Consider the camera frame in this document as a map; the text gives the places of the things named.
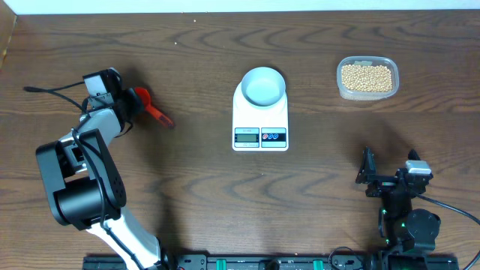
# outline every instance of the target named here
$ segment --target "white digital scale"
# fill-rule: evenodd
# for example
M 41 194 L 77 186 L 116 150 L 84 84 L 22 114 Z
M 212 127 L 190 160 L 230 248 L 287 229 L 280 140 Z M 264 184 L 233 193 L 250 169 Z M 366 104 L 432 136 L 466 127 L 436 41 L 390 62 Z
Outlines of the white digital scale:
M 288 144 L 285 80 L 270 67 L 254 68 L 233 94 L 232 148 L 286 151 Z

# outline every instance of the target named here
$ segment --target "clear plastic container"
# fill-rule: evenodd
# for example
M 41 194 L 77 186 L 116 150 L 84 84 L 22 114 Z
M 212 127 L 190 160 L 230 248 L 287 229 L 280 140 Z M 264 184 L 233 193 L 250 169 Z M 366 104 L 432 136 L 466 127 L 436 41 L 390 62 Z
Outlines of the clear plastic container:
M 391 71 L 391 87 L 392 90 L 388 92 L 363 92 L 353 91 L 345 87 L 342 83 L 342 67 L 344 65 L 371 65 L 371 66 L 386 66 Z M 386 57 L 379 56 L 350 56 L 340 62 L 337 67 L 337 84 L 340 89 L 340 96 L 352 101 L 378 101 L 383 98 L 390 98 L 395 95 L 400 85 L 400 78 L 398 76 L 398 67 L 391 60 Z

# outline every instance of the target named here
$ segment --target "white wall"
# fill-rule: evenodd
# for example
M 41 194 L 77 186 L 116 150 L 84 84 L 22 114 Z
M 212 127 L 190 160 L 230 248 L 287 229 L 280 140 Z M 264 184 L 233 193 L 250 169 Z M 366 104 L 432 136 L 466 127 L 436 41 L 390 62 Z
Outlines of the white wall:
M 18 15 L 478 9 L 480 0 L 4 0 Z

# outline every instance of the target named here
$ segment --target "wooden table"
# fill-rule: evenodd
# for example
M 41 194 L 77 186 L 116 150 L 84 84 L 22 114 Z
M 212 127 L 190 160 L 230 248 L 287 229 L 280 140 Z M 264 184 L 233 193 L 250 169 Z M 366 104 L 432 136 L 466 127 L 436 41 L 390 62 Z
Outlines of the wooden table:
M 151 89 L 177 124 L 166 130 L 143 115 L 109 148 L 127 205 L 172 251 L 302 255 L 384 246 L 380 200 L 354 182 L 365 146 L 389 175 L 415 148 L 435 175 L 425 195 L 480 216 L 479 37 L 476 10 L 21 16 L 0 73 L 0 269 L 79 269 L 86 254 L 112 253 L 55 222 L 35 160 L 38 146 L 77 123 L 77 108 L 22 91 L 109 67 L 126 87 Z M 393 59 L 399 92 L 342 99 L 335 69 L 357 55 Z M 263 65 L 286 76 L 290 148 L 237 153 L 233 91 Z M 87 92 L 63 93 L 81 101 Z M 480 247 L 479 228 L 420 199 L 414 207 L 442 218 L 436 252 L 465 266 Z

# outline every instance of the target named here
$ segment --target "green connector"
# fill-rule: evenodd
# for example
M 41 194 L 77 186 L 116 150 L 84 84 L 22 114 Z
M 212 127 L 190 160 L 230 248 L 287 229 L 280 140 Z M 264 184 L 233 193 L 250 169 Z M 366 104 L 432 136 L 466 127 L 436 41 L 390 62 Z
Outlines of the green connector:
M 217 259 L 217 270 L 227 270 L 227 261 L 225 259 Z
M 313 270 L 323 270 L 323 261 L 321 259 L 313 261 Z

